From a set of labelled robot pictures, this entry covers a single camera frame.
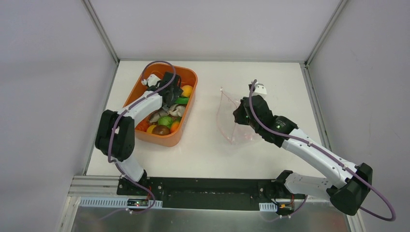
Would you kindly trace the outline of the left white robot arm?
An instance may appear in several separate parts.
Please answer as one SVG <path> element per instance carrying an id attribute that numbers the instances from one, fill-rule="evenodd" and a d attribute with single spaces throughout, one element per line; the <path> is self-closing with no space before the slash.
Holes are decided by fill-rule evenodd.
<path id="1" fill-rule="evenodd" d="M 135 101 L 119 111 L 105 110 L 99 122 L 95 147 L 107 156 L 109 163 L 130 180 L 129 189 L 135 195 L 147 191 L 142 179 L 145 170 L 132 156 L 135 147 L 135 128 L 156 110 L 170 107 L 182 94 L 181 77 L 166 72 L 163 78 L 151 74 L 142 80 L 146 91 Z"/>

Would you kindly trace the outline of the clear zip top bag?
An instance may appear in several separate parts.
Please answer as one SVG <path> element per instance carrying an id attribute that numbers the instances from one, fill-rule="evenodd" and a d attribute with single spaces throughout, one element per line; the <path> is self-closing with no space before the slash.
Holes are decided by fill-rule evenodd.
<path id="1" fill-rule="evenodd" d="M 234 121 L 233 112 L 240 106 L 242 97 L 220 88 L 220 104 L 216 114 L 218 131 L 231 145 L 249 145 L 262 141 L 250 126 L 239 125 Z"/>

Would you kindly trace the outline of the grey toy fish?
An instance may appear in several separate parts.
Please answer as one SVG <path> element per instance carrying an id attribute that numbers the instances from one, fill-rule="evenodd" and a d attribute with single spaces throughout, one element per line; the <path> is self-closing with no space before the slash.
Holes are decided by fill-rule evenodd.
<path id="1" fill-rule="evenodd" d="M 155 112 L 153 112 L 150 117 L 149 117 L 149 123 L 156 123 L 159 118 L 163 117 L 163 116 L 168 116 L 169 113 L 163 109 L 157 110 Z"/>

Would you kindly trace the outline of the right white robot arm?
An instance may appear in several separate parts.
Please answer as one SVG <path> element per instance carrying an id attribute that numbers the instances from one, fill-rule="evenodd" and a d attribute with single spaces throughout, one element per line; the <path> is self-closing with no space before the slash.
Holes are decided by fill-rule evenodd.
<path id="1" fill-rule="evenodd" d="M 277 196 L 287 198 L 292 193 L 315 196 L 328 200 L 350 216 L 362 208 L 371 191 L 373 169 L 369 165 L 347 161 L 312 141 L 296 123 L 274 115 L 259 95 L 243 97 L 233 115 L 235 123 L 252 127 L 263 140 L 297 155 L 324 176 L 305 176 L 285 170 L 274 185 Z"/>

